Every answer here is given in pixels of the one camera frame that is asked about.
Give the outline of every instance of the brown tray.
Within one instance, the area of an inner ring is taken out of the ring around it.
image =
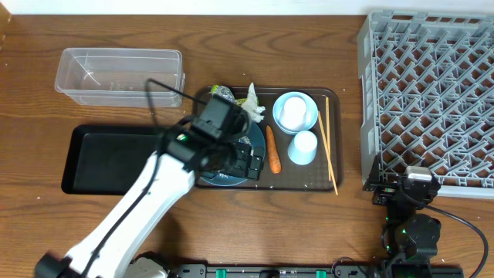
[[[235,98],[247,97],[248,87],[230,87],[235,94]],[[259,105],[266,107],[264,120],[259,123],[266,138],[266,125],[271,126],[275,134],[276,146],[278,148],[279,159],[282,165],[281,173],[274,175],[269,168],[266,155],[264,169],[258,181],[247,180],[241,184],[233,186],[210,185],[206,181],[198,178],[196,187],[211,189],[241,189],[241,190],[273,190],[273,191],[305,191],[305,192],[331,192],[333,183],[328,179],[328,167],[326,152],[324,150],[323,138],[319,123],[316,123],[310,130],[317,136],[317,154],[313,162],[300,166],[293,163],[288,158],[288,145],[294,135],[288,135],[281,131],[272,118],[272,107],[280,95],[288,92],[303,92],[311,96],[321,112],[323,122],[326,119],[326,98],[330,98],[330,129],[331,129],[331,163],[337,187],[343,182],[343,158],[341,142],[341,121],[340,121],[340,101],[338,96],[326,88],[262,88],[256,87],[255,92],[259,98]],[[197,97],[202,100],[211,98],[211,87],[205,87],[198,91]],[[194,114],[201,112],[202,106],[194,105]]]

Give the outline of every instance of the green clip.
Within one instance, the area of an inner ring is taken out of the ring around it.
[[[323,270],[317,270],[316,271],[316,278],[326,278],[326,271]]]
[[[226,270],[216,270],[216,278],[226,278]]]

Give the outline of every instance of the black tray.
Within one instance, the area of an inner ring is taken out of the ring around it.
[[[248,87],[230,87],[235,94],[235,98],[247,97]],[[293,139],[293,135],[288,135],[281,131],[274,119],[272,118],[272,107],[276,99],[283,93],[288,92],[303,92],[311,96],[316,101],[321,112],[321,117],[325,123],[326,119],[326,98],[330,98],[330,136],[331,136],[331,163],[337,187],[339,188],[343,182],[343,155],[341,142],[341,121],[340,121],[340,101],[338,96],[326,88],[263,88],[256,87],[255,93],[259,98],[259,105],[266,107],[264,120],[259,123],[262,133],[266,137],[266,125],[271,126],[275,134],[276,146],[278,149],[279,159],[282,165],[282,172],[274,175],[269,168],[267,155],[265,156],[264,169],[261,172],[261,177],[258,181],[247,180],[239,185],[233,186],[217,186],[210,185],[202,179],[198,179],[195,186],[199,188],[213,189],[244,189],[244,190],[279,190],[279,191],[311,191],[311,192],[331,192],[333,191],[333,183],[328,178],[328,167],[326,152],[323,146],[323,138],[319,128],[319,123],[316,123],[310,129],[317,136],[317,154],[314,161],[308,165],[300,166],[293,163],[287,154],[288,145]],[[205,87],[198,91],[197,97],[203,100],[211,98],[211,87]],[[202,105],[195,103],[193,113],[201,112]]]
[[[156,140],[153,127],[76,127],[62,190],[68,194],[124,195],[156,151]]]

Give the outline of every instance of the cup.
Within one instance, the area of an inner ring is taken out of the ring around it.
[[[317,137],[310,131],[300,131],[288,146],[288,157],[293,163],[306,165],[314,160],[317,152]]]
[[[301,97],[290,97],[283,104],[279,124],[289,131],[301,131],[306,123],[306,102]]]

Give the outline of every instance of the chopstick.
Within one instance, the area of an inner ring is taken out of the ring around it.
[[[327,152],[330,154],[330,159],[331,160],[331,139],[330,139],[330,98],[326,98],[326,135],[327,135]]]
[[[321,128],[321,135],[323,135],[324,150],[326,150],[327,167],[328,167],[328,170],[330,173],[330,177],[333,179],[334,192],[338,195],[337,183],[336,183],[336,179],[334,178],[334,173],[333,173],[333,165],[331,164],[330,152],[327,149],[327,142],[326,142],[326,135],[324,133],[323,121],[321,120],[321,112],[317,111],[317,113],[318,113],[317,116],[319,118],[319,126]]]

